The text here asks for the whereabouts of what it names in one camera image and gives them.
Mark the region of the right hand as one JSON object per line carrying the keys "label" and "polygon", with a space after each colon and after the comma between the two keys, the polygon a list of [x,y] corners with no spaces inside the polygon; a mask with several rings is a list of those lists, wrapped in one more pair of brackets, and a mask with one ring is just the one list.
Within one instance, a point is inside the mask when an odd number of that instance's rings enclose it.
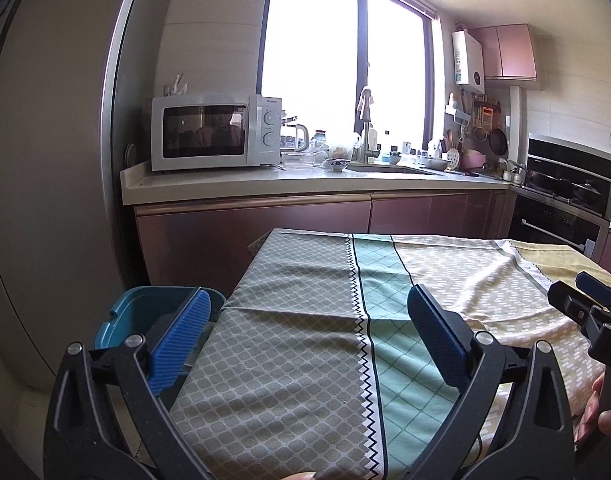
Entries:
{"label": "right hand", "polygon": [[589,434],[598,429],[605,436],[611,436],[611,410],[602,410],[599,407],[599,397],[605,382],[605,375],[601,374],[593,383],[593,392],[587,401],[583,415],[575,430],[575,443],[580,444]]}

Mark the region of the left hand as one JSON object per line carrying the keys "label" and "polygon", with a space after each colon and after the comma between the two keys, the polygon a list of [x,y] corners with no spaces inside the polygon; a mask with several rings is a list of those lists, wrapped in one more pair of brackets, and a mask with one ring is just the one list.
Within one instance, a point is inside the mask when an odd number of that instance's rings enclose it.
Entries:
{"label": "left hand", "polygon": [[302,471],[298,474],[291,474],[290,476],[284,477],[282,480],[314,480],[316,471]]}

